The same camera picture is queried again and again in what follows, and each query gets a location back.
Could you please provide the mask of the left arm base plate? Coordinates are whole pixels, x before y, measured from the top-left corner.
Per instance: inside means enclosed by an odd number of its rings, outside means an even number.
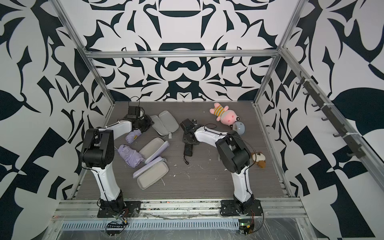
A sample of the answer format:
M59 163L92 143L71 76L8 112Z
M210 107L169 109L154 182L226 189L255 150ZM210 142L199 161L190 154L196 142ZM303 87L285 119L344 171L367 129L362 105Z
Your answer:
M117 210L112 210L110 207L107 207L107 204L104 206L98 203L99 211L97 218L106 219L106 218L135 218L139 216L141 212L141 201L124 201L123 208L120 212Z

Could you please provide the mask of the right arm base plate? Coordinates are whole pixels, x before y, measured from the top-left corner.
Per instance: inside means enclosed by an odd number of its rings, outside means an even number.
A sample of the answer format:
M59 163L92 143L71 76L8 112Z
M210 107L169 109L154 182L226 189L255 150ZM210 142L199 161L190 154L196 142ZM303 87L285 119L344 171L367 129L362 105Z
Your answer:
M220 214L223 217L262 216L264 211L261 202L254 197L244 203L235 198L234 200L221 200Z

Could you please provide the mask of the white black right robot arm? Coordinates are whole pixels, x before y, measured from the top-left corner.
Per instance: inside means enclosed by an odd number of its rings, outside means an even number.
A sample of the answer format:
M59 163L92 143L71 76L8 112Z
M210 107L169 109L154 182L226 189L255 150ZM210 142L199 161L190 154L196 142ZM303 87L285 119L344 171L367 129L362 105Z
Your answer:
M219 153L219 159L231 173L234 184L232 200L222 200L220 214L231 216L263 216L261 202L254 197L249 180L252 155L246 143L235 131L218 132L185 119L180 127L184 131L185 155L191 156L193 146L205 143L213 146Z

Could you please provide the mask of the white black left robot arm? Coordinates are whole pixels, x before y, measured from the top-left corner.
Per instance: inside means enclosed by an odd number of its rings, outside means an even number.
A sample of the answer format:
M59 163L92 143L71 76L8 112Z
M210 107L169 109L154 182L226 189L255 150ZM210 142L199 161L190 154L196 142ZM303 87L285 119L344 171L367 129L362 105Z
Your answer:
M117 185L112 167L115 156L114 140L134 130L145 132L152 125L153 122L144 108L133 106L116 123L86 131L80 160L86 165L84 169L95 176L100 190L101 210L119 213L125 208L123 192Z

